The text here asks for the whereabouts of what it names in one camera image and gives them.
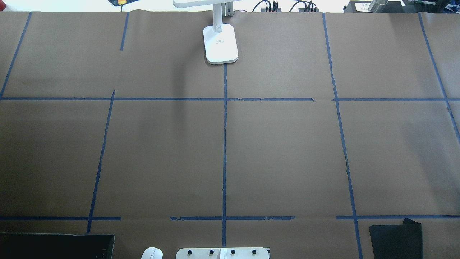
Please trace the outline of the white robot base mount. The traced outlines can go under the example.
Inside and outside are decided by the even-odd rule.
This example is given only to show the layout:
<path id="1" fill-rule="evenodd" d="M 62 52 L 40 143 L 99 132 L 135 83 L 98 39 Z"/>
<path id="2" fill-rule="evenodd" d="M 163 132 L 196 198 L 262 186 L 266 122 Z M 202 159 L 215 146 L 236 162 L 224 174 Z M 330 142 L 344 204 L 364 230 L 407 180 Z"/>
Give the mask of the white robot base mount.
<path id="1" fill-rule="evenodd" d="M 214 247 L 179 249 L 176 259 L 270 259 L 264 247 Z"/>

